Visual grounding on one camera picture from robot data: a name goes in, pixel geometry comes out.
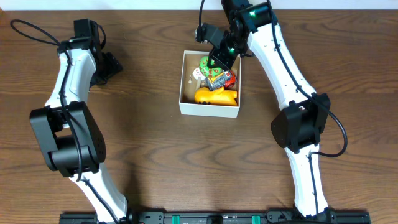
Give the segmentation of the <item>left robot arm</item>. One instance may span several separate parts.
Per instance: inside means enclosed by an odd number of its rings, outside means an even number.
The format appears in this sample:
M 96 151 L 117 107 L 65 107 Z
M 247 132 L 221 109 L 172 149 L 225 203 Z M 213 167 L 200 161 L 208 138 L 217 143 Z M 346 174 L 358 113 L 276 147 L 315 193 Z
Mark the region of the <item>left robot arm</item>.
M 83 191 L 96 223 L 131 223 L 127 199 L 104 164 L 104 137 L 87 106 L 90 88 L 115 65 L 102 48 L 93 37 L 59 43 L 55 87 L 45 106 L 31 111 L 30 125 L 48 168 Z

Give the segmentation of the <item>grey toy car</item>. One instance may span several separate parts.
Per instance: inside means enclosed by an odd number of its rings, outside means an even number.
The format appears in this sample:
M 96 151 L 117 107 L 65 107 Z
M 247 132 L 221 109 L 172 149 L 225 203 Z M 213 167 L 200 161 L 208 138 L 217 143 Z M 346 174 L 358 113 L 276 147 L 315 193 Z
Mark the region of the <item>grey toy car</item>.
M 211 91 L 224 87 L 227 90 L 232 89 L 236 84 L 236 75 L 231 71 L 224 71 L 213 78 L 206 80 L 207 86 Z

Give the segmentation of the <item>orange duck toy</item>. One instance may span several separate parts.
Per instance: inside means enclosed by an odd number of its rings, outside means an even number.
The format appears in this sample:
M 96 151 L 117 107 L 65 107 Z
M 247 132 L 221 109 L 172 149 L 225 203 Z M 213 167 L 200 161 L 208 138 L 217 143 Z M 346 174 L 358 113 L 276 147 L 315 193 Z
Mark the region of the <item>orange duck toy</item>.
M 237 106 L 237 97 L 236 90 L 226 90 L 221 87 L 211 91 L 209 88 L 203 87 L 195 92 L 194 100 L 196 103 L 208 105 Z

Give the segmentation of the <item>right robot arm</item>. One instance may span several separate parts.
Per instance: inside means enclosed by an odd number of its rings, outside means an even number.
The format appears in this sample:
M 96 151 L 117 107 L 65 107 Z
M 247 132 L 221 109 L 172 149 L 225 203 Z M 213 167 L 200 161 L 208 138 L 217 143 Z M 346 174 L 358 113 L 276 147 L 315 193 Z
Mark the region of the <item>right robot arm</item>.
M 318 153 L 330 99 L 306 81 L 291 56 L 269 1 L 222 1 L 229 30 L 222 32 L 202 23 L 197 41 L 209 42 L 210 65 L 231 68 L 238 56 L 250 50 L 261 63 L 277 97 L 280 113 L 271 122 L 272 135 L 289 158 L 295 185 L 295 208 L 305 219 L 323 213 Z

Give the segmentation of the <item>white pellet drum toy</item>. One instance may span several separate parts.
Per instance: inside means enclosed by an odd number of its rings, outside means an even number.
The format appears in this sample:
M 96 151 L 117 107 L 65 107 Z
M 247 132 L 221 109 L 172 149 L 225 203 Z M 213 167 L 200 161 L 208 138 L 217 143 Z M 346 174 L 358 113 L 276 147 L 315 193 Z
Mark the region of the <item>white pellet drum toy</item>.
M 204 74 L 202 74 L 202 72 L 200 71 L 200 68 L 197 67 L 194 69 L 192 74 L 189 76 L 188 84 L 190 86 L 193 86 L 197 90 L 197 89 L 199 89 L 199 87 L 201 87 L 202 82 L 205 80 L 206 80 L 206 76 L 204 76 Z

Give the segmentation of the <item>green polyhedral die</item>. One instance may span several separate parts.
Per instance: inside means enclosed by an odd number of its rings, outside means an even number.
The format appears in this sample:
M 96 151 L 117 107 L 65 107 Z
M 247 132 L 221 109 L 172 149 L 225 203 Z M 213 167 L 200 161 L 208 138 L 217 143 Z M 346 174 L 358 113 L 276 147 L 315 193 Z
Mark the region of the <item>green polyhedral die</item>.
M 208 56 L 204 56 L 200 59 L 199 69 L 200 72 L 207 78 L 216 77 L 223 72 L 223 70 L 219 67 L 210 68 L 208 66 Z

